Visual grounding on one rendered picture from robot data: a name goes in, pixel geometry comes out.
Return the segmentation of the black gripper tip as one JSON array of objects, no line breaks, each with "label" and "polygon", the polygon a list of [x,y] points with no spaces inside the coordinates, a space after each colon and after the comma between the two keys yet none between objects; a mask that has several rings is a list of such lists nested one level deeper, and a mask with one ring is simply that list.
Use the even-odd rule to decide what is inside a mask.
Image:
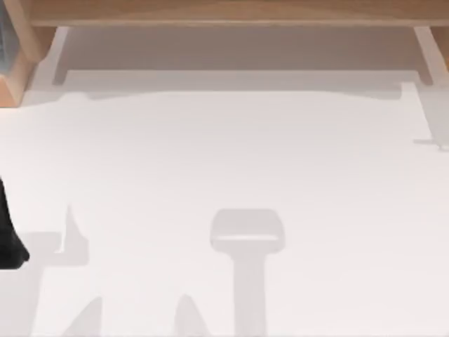
[{"label": "black gripper tip", "polygon": [[29,251],[13,226],[4,182],[0,178],[0,270],[17,270],[29,258]]}]

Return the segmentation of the wooden cupboard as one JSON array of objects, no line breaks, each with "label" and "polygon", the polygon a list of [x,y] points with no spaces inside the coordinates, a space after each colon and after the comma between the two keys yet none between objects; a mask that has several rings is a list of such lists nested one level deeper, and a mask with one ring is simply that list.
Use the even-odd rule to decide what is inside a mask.
[{"label": "wooden cupboard", "polygon": [[58,27],[380,26],[429,27],[449,70],[449,0],[0,0],[19,56],[0,74],[0,107],[17,107]]}]

